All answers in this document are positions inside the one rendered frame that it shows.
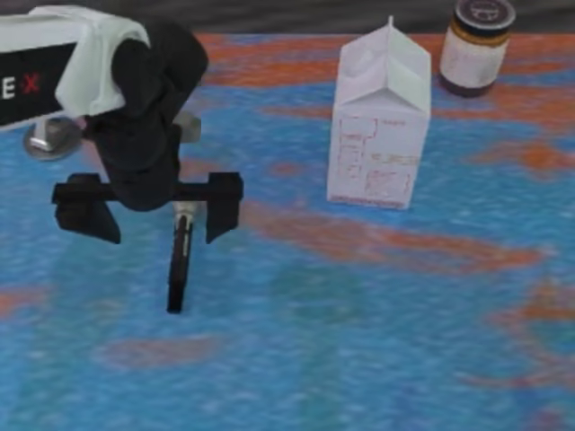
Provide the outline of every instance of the jar lid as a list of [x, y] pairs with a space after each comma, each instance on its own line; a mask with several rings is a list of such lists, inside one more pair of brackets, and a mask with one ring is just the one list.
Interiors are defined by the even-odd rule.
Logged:
[[481, 30], [506, 29], [516, 18], [508, 0], [459, 0], [456, 15], [465, 24]]

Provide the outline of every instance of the milk carton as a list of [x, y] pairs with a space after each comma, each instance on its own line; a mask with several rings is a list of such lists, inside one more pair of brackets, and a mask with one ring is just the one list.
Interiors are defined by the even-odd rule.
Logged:
[[393, 17], [341, 49], [327, 198], [405, 209], [431, 113], [431, 56]]

